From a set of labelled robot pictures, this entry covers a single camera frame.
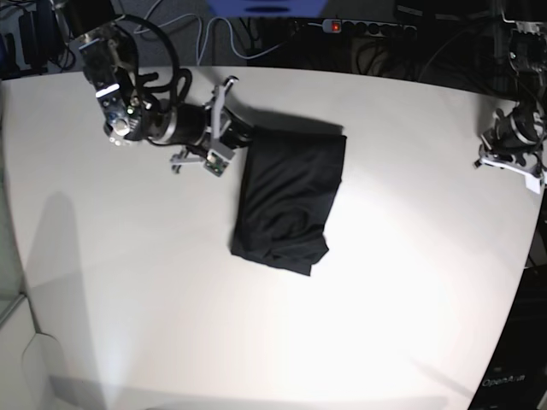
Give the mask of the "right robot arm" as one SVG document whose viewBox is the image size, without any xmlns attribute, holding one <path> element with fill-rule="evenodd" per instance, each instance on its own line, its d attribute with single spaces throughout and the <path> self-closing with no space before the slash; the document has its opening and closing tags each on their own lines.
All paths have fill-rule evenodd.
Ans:
<svg viewBox="0 0 547 410">
<path fill-rule="evenodd" d="M 170 159 L 174 173 L 186 164 L 201 164 L 217 177 L 237 149 L 250 145 L 253 127 L 226 107 L 237 77 L 216 85 L 204 104 L 188 103 L 192 73 L 180 66 L 172 41 L 159 26 L 116 13 L 110 1 L 54 1 L 51 8 L 67 30 L 66 39 L 79 41 L 83 73 L 95 90 L 103 129 L 112 144 L 177 147 L 179 152 Z M 167 83 L 156 85 L 157 72 L 140 73 L 138 46 L 122 27 L 124 22 L 145 27 L 164 45 L 172 68 Z"/>
</svg>

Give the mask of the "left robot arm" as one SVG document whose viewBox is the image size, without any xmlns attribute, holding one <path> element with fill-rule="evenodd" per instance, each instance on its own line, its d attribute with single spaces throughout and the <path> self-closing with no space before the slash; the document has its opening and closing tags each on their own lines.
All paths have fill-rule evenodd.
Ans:
<svg viewBox="0 0 547 410">
<path fill-rule="evenodd" d="M 473 166 L 517 173 L 529 191 L 540 194 L 546 187 L 546 2 L 495 1 L 493 7 L 516 101 L 508 113 L 496 109 L 491 126 L 479 134 Z"/>
</svg>

